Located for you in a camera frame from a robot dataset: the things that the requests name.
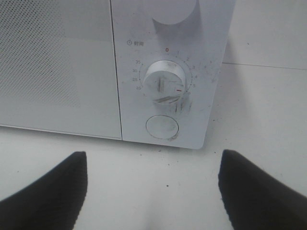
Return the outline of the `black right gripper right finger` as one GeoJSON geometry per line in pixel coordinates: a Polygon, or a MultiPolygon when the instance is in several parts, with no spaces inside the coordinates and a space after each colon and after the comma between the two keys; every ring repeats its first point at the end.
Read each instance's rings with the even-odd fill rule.
{"type": "Polygon", "coordinates": [[[307,198],[243,155],[225,149],[218,187],[235,230],[305,230],[307,198]]]}

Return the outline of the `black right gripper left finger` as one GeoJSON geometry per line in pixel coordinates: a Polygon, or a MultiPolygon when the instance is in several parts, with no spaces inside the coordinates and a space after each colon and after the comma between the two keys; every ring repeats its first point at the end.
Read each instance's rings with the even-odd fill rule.
{"type": "Polygon", "coordinates": [[[88,188],[87,157],[74,152],[45,175],[0,202],[2,230],[71,230],[88,188]]]}

